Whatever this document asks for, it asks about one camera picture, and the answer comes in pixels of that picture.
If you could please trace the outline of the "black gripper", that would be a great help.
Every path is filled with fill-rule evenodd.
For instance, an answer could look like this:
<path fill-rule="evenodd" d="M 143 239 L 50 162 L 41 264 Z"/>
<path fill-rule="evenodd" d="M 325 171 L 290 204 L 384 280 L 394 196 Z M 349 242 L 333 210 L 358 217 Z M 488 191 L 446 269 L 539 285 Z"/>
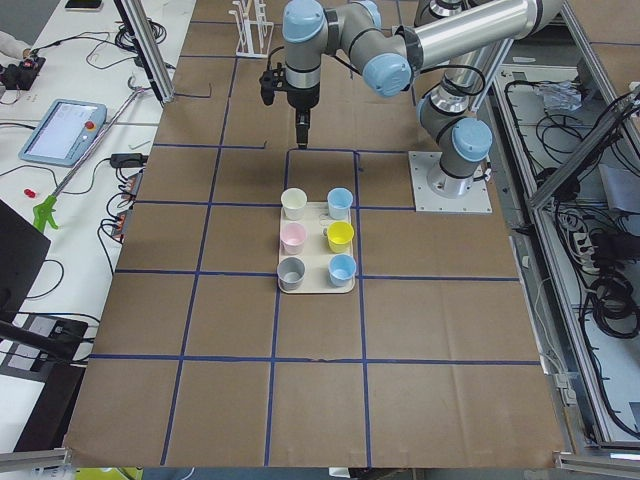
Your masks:
<path fill-rule="evenodd" d="M 287 84 L 286 91 L 289 105 L 296 109 L 295 129 L 297 146 L 300 149 L 307 149 L 311 126 L 311 109 L 319 103 L 320 84 L 316 84 L 310 88 L 298 88 Z"/>

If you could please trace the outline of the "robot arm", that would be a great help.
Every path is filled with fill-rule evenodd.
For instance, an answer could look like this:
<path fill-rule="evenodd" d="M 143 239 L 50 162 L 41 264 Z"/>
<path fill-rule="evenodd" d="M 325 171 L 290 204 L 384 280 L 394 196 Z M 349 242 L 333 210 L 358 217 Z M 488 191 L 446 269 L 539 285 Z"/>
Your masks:
<path fill-rule="evenodd" d="M 408 89 L 420 74 L 448 65 L 436 90 L 417 107 L 418 119 L 440 146 L 437 166 L 428 175 L 431 190 L 459 198 L 474 181 L 478 165 L 492 146 L 489 127 L 465 117 L 481 64 L 492 44 L 521 39 L 546 26 L 560 11 L 559 1 L 489 1 L 463 11 L 457 1 L 440 2 L 434 19 L 418 14 L 413 25 L 391 36 L 381 27 L 372 1 L 354 1 L 325 8 L 318 1 L 290 1 L 282 19 L 285 63 L 278 68 L 281 89 L 296 113 L 296 143 L 308 145 L 311 110 L 319 102 L 321 61 L 338 51 L 366 85 L 383 98 Z"/>

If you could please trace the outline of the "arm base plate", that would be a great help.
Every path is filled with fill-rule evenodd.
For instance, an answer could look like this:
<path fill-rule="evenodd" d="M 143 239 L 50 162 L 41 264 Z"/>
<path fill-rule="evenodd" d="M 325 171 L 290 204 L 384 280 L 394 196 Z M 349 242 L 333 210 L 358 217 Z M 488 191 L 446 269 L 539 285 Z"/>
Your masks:
<path fill-rule="evenodd" d="M 418 213 L 480 214 L 493 212 L 481 167 L 471 177 L 457 179 L 441 168 L 440 152 L 409 151 L 409 170 Z"/>

